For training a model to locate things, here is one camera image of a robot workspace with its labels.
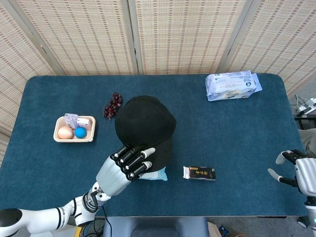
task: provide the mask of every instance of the baseball cap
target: baseball cap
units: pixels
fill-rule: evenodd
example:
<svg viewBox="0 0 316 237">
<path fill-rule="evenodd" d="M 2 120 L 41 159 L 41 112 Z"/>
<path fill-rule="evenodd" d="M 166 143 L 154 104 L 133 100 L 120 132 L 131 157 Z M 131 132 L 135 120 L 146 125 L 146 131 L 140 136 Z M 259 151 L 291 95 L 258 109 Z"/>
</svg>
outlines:
<svg viewBox="0 0 316 237">
<path fill-rule="evenodd" d="M 167 165 L 172 156 L 172 134 L 176 119 L 157 98 L 137 96 L 121 108 L 115 118 L 115 130 L 124 145 L 150 147 L 155 153 L 146 160 L 152 167 L 146 172 L 154 172 Z"/>
</svg>

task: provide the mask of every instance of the grapes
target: grapes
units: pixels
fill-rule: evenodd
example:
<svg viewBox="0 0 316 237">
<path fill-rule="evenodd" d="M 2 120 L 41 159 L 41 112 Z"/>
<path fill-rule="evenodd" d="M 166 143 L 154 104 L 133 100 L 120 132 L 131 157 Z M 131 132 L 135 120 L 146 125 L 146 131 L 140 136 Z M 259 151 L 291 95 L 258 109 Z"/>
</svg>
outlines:
<svg viewBox="0 0 316 237">
<path fill-rule="evenodd" d="M 111 100 L 103 109 L 103 117 L 111 120 L 111 117 L 117 115 L 119 108 L 122 106 L 123 97 L 122 95 L 114 92 Z"/>
</svg>

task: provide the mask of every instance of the table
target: table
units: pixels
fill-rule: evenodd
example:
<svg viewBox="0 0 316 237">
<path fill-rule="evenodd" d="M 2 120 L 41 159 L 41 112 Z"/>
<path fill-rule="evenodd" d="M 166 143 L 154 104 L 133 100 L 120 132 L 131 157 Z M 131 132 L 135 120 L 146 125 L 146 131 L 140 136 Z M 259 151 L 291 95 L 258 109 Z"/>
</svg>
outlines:
<svg viewBox="0 0 316 237">
<path fill-rule="evenodd" d="M 0 208 L 52 208 L 87 192 L 104 160 L 121 147 L 114 121 L 102 115 L 119 92 L 124 102 L 157 97 L 177 127 L 168 181 L 133 182 L 107 202 L 107 215 L 305 215 L 305 197 L 267 172 L 270 167 L 293 177 L 289 162 L 277 166 L 275 160 L 281 151 L 302 149 L 281 78 L 259 74 L 263 91 L 209 102 L 206 76 L 31 78 L 0 168 Z M 93 142 L 55 142 L 55 123 L 64 113 L 94 116 Z M 215 167 L 216 181 L 183 179 L 183 166 L 190 165 Z"/>
</svg>

